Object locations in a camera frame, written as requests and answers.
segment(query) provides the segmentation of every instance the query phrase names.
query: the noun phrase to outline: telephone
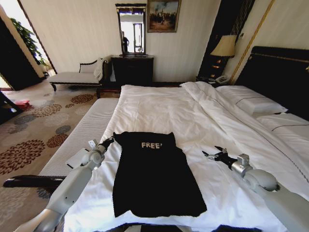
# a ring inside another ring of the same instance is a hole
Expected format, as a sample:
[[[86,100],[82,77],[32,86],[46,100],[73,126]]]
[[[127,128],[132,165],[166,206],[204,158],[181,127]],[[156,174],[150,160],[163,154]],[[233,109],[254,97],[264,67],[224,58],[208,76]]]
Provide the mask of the telephone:
[[[218,78],[215,79],[215,81],[221,85],[226,84],[229,80],[230,78],[228,78],[227,76],[219,76]]]

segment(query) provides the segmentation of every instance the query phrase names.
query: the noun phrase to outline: beige wallpaper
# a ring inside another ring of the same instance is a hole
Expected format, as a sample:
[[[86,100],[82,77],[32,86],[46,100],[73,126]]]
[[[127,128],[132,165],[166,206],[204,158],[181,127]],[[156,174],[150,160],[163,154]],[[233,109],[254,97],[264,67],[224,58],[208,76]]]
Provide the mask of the beige wallpaper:
[[[235,57],[228,61],[224,74],[231,76],[234,72],[269,2],[255,1],[242,30],[245,38],[236,43]],[[275,0],[235,77],[240,75],[254,46],[309,49],[308,12],[308,0]]]
[[[115,3],[146,0],[21,0],[56,70],[121,54]],[[177,33],[146,33],[155,81],[190,81],[198,73],[219,0],[182,0]]]

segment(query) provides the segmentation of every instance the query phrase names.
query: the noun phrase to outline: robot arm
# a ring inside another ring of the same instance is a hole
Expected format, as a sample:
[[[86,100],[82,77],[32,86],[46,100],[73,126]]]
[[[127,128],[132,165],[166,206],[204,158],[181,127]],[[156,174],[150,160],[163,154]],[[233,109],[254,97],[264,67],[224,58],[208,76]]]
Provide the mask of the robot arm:
[[[290,192],[276,178],[261,169],[253,169],[249,156],[241,154],[237,159],[228,156],[226,149],[210,155],[203,151],[210,160],[222,161],[235,171],[248,186],[263,198],[267,207],[291,232],[309,231],[309,202],[300,195]]]
[[[46,208],[35,218],[20,225],[15,232],[50,232],[60,222],[62,216],[77,201],[92,176],[104,160],[104,153],[113,138],[97,144],[89,141],[92,151],[82,149],[84,155],[78,167],[74,168],[52,194]]]

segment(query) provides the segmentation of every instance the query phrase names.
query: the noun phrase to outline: framed painting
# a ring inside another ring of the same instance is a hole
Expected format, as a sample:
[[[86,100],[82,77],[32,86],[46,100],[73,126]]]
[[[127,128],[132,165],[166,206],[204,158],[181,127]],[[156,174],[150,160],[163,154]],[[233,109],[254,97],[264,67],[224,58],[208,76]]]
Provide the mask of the framed painting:
[[[148,0],[148,32],[176,32],[181,0]]]

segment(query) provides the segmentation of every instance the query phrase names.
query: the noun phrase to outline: floral rug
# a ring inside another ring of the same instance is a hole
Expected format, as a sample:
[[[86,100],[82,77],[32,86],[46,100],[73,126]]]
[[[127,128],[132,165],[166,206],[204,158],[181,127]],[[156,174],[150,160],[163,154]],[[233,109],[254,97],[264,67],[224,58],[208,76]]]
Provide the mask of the floral rug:
[[[38,188],[4,188],[3,182],[16,175],[39,174],[97,97],[95,87],[58,85],[54,92],[48,80],[3,93],[13,102],[30,100],[31,105],[0,125],[0,231],[11,232],[38,215],[49,194]],[[101,97],[118,98],[119,94]]]

